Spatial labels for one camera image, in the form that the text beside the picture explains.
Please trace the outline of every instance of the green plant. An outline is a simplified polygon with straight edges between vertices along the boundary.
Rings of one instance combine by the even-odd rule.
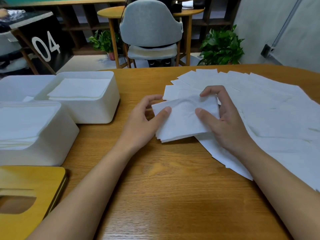
[[[120,50],[120,38],[117,33],[115,33],[115,41],[117,43],[117,48]],[[113,52],[112,39],[110,31],[103,31],[98,34],[98,30],[94,33],[94,37],[89,38],[89,42],[93,44],[93,48],[96,51],[106,51],[107,53]]]
[[[201,63],[205,65],[239,64],[239,59],[244,54],[240,43],[244,39],[238,39],[233,32],[236,27],[237,25],[234,25],[231,30],[226,30],[224,27],[220,31],[211,29],[201,44],[200,56],[203,56],[203,59],[198,65]]]

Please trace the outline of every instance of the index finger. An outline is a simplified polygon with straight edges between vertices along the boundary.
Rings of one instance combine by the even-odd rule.
[[[154,94],[154,95],[148,95],[145,96],[139,103],[137,106],[141,107],[141,108],[146,108],[150,102],[154,101],[154,100],[160,100],[162,99],[163,95],[161,94]]]
[[[224,86],[207,86],[201,93],[200,97],[208,96],[209,94],[216,94],[222,105],[234,106],[226,88]]]

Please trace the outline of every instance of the white floor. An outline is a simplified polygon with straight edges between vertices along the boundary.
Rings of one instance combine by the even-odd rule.
[[[200,61],[200,53],[191,53],[190,66],[196,66]],[[120,57],[120,64],[125,62],[123,56]],[[136,60],[137,68],[149,67],[148,61]],[[115,69],[116,62],[109,59],[107,55],[87,55],[87,56],[73,56],[57,73],[60,72],[84,72],[84,71],[99,71],[104,69]]]

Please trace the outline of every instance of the pink flower pot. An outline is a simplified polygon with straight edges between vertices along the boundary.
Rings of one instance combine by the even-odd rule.
[[[110,60],[115,60],[115,54],[113,52],[109,52],[108,56],[109,56]]]

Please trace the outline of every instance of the person in black clothing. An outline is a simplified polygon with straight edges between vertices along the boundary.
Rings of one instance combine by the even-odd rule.
[[[126,2],[128,4],[130,4],[130,3],[134,2],[134,1],[137,1],[137,0],[126,0]],[[178,4],[175,4],[176,0],[157,0],[157,1],[160,1],[160,2],[164,3],[171,13],[181,12],[182,6],[178,5]],[[157,46],[157,47],[142,47],[142,48],[145,48],[145,49],[164,48],[164,47],[168,47],[170,45],[172,45],[172,44],[162,45],[162,46]],[[165,67],[170,67],[171,66],[171,58],[164,59],[162,61],[163,61],[163,65]],[[157,67],[157,61],[156,60],[148,60],[148,64],[149,64],[149,67]]]

